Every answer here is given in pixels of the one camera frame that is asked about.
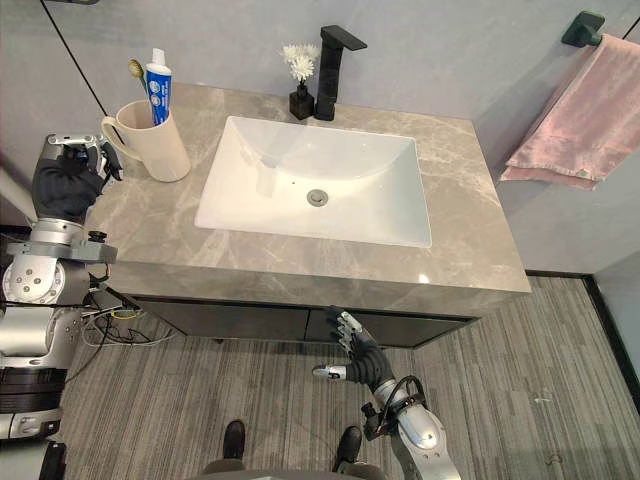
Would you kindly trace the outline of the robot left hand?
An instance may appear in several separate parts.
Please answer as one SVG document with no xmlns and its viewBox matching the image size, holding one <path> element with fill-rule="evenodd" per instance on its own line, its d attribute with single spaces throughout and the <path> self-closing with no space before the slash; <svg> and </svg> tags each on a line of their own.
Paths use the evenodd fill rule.
<svg viewBox="0 0 640 480">
<path fill-rule="evenodd" d="M 106 186 L 122 179 L 122 170 L 116 150 L 101 134 L 48 135 L 32 179 L 37 217 L 82 225 Z"/>
</svg>

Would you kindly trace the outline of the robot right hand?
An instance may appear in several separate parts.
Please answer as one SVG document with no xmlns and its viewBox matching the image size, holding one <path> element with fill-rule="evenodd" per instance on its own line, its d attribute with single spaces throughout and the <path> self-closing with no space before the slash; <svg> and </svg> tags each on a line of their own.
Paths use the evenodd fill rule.
<svg viewBox="0 0 640 480">
<path fill-rule="evenodd" d="M 394 379 L 390 362 L 370 332 L 348 311 L 341 307 L 325 309 L 329 335 L 347 354 L 343 365 L 319 365 L 312 374 L 329 380 L 345 380 L 363 384 L 374 392 L 388 380 Z"/>
</svg>

